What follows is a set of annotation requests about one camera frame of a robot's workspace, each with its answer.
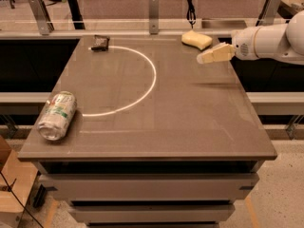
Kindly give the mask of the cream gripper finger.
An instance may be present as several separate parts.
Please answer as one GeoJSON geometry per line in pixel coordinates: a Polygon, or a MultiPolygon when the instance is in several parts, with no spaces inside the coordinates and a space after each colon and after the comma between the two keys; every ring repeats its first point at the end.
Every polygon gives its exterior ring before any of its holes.
{"type": "Polygon", "coordinates": [[[230,61],[235,56],[236,49],[233,46],[232,51],[207,49],[197,56],[199,64],[210,64],[214,62],[230,61]]]}
{"type": "Polygon", "coordinates": [[[233,46],[227,43],[219,43],[212,47],[212,50],[232,51],[233,46]]]}

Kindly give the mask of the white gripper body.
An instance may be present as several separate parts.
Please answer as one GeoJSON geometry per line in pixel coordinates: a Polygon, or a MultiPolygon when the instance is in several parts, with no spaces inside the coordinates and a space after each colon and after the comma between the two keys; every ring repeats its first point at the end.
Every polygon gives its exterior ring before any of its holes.
{"type": "Polygon", "coordinates": [[[255,40],[259,27],[248,27],[232,31],[232,45],[240,60],[256,60],[255,40]]]}

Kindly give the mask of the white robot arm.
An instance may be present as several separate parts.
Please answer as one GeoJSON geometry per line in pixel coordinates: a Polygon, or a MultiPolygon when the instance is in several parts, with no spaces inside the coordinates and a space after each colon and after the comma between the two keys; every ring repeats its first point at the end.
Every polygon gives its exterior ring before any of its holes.
{"type": "Polygon", "coordinates": [[[287,24],[248,27],[232,33],[232,43],[219,43],[197,56],[199,64],[231,60],[254,61],[274,59],[279,62],[304,64],[304,11],[287,24]]]}

